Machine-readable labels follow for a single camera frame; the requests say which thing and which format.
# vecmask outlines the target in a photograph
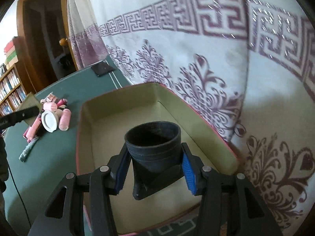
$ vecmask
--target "metal screw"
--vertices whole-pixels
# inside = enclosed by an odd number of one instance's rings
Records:
[[[236,177],[238,178],[238,179],[244,179],[245,178],[245,175],[243,174],[243,173],[238,173],[237,175],[236,175]]]
[[[66,174],[66,179],[72,179],[74,178],[74,174],[72,172]]]
[[[203,166],[202,167],[202,170],[204,171],[204,172],[210,172],[211,171],[211,167],[210,166]]]
[[[102,172],[106,172],[108,170],[109,170],[109,167],[106,165],[100,167],[100,171],[102,171]]]

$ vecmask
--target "black cable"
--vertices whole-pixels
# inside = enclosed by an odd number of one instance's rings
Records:
[[[26,207],[25,207],[25,204],[24,204],[24,201],[22,200],[22,197],[21,197],[21,195],[20,195],[20,193],[19,193],[19,190],[18,190],[18,188],[16,187],[16,184],[15,184],[15,181],[14,181],[14,178],[13,178],[13,175],[12,175],[12,172],[11,172],[11,169],[10,169],[10,165],[8,165],[8,166],[9,166],[9,171],[10,171],[10,175],[11,175],[11,177],[12,177],[13,184],[14,184],[14,186],[15,186],[15,190],[17,191],[17,193],[18,193],[18,195],[19,195],[19,197],[20,197],[20,199],[21,199],[21,202],[22,202],[22,204],[23,204],[23,207],[24,207],[24,210],[25,210],[25,213],[26,213],[26,216],[27,216],[28,223],[29,223],[30,227],[32,227],[30,218],[29,218],[29,216],[28,216],[28,213],[27,213],[27,210],[26,210]]]

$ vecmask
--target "green table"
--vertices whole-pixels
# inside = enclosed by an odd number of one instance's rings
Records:
[[[109,57],[107,61],[116,68]],[[130,85],[119,70],[114,71],[114,74],[122,87]],[[112,76],[112,78],[119,88],[115,77]],[[72,112],[70,128],[68,131],[47,132],[37,141],[25,163],[19,160],[19,156],[27,145],[26,140],[22,137],[27,124],[22,122],[7,129],[4,138],[7,160],[32,223],[64,175],[68,172],[76,172],[76,136],[82,103],[105,92],[115,90],[113,80],[108,74],[97,77],[88,67],[37,93],[36,97],[39,100],[45,98],[52,91],[57,97],[68,99],[68,107]],[[29,231],[29,224],[11,178],[8,179],[6,185],[4,198],[7,220],[17,233],[26,235]],[[86,235],[91,235],[86,222],[85,232]]]

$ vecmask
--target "doorway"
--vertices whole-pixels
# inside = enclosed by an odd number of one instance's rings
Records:
[[[67,45],[68,26],[64,25],[67,23],[67,8],[62,8],[62,4],[67,4],[67,1],[18,2],[18,35],[24,39],[25,67],[37,92],[77,70]],[[22,19],[19,19],[19,8]],[[60,40],[63,40],[63,46],[59,44]]]

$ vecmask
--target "curtain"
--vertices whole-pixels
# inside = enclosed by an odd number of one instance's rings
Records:
[[[67,0],[67,9],[69,38],[78,69],[105,59],[108,53],[90,0]]]
[[[89,1],[125,77],[159,82],[195,109],[292,236],[315,202],[315,31],[298,3]]]

